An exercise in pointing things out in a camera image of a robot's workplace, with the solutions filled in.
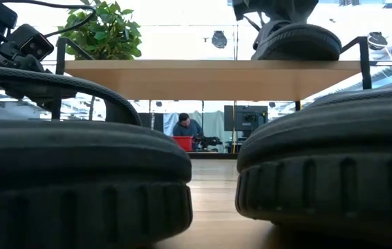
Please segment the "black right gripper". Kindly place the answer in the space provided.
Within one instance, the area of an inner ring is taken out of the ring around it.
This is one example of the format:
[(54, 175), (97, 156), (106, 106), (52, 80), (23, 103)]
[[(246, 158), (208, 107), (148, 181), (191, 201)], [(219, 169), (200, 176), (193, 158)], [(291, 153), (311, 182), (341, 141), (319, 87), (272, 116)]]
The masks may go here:
[(259, 34), (253, 43), (253, 49), (257, 49), (272, 33), (291, 22), (306, 23), (318, 2), (318, 0), (233, 0), (232, 6), (238, 21), (249, 12), (262, 12), (271, 19), (259, 29)]

